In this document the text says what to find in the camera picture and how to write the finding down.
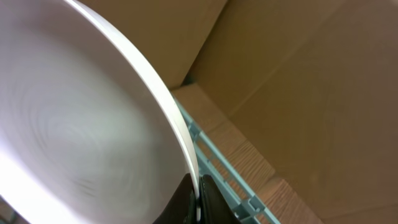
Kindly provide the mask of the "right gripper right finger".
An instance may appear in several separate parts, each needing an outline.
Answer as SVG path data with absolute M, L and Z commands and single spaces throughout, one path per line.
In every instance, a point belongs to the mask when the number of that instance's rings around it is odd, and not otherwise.
M 200 177 L 200 207 L 202 224 L 241 224 L 228 206 L 210 175 Z

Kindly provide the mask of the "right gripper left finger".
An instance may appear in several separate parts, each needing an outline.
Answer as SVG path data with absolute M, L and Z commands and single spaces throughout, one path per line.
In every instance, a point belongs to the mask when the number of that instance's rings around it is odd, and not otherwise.
M 154 224 L 195 224 L 197 222 L 196 197 L 190 174 L 185 174 Z

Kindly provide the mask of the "white round plate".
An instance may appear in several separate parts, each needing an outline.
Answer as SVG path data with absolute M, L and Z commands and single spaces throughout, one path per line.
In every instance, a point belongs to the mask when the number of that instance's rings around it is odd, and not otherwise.
M 152 223 L 198 163 L 141 52 L 79 1 L 1 2 L 1 196 L 29 223 Z

